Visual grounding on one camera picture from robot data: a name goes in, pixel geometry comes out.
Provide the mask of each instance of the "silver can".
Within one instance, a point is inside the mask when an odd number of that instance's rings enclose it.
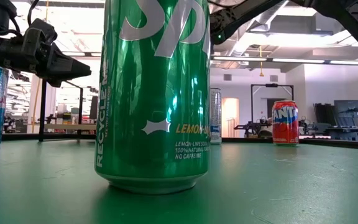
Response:
[[[211,88],[211,144],[222,143],[222,94],[221,89]]]

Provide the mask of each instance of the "ceiling light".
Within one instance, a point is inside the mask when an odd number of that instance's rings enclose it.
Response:
[[[85,56],[85,53],[83,52],[64,52],[67,56]]]
[[[270,34],[265,42],[254,44],[274,45],[281,47],[321,47],[331,44],[326,35],[319,34]]]
[[[297,59],[297,58],[273,58],[273,62],[324,63],[324,60],[316,60],[316,59]]]
[[[104,0],[49,0],[49,2],[104,3]]]
[[[25,105],[14,105],[14,107],[12,109],[16,109],[16,108],[28,108],[28,106]]]
[[[285,6],[278,10],[278,16],[314,16],[316,10],[300,6]]]
[[[265,62],[267,59],[258,58],[258,57],[212,56],[212,60],[237,61],[237,62]]]
[[[358,61],[350,60],[332,60],[329,63],[333,65],[358,65]]]
[[[17,113],[17,112],[16,112],[16,113],[11,113],[11,115],[12,115],[12,116],[22,116],[23,113]]]
[[[25,113],[26,111],[25,110],[10,109],[10,110],[7,110],[7,112]]]

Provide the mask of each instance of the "table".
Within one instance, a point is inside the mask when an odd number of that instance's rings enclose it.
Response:
[[[96,130],[96,124],[45,124],[45,129]]]
[[[224,143],[196,186],[129,194],[93,170],[94,141],[0,145],[0,223],[358,223],[358,149]]]

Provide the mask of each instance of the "fanta can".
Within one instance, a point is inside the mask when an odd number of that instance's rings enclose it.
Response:
[[[297,145],[299,143],[298,107],[292,100],[277,101],[273,105],[273,142]]]

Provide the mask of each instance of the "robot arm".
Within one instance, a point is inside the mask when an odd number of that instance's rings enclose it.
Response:
[[[0,37],[0,67],[34,73],[54,87],[60,87],[63,81],[90,75],[89,66],[64,55],[53,43],[57,38],[53,26],[40,19],[30,22],[31,10],[38,1],[33,2],[28,16],[29,28],[22,35],[14,20],[15,6],[9,0],[0,0],[0,36],[16,35],[10,39]],[[16,30],[8,29],[9,20]]]
[[[282,0],[245,0],[211,14],[211,40],[221,44],[247,21]],[[291,0],[340,22],[358,41],[358,0]]]

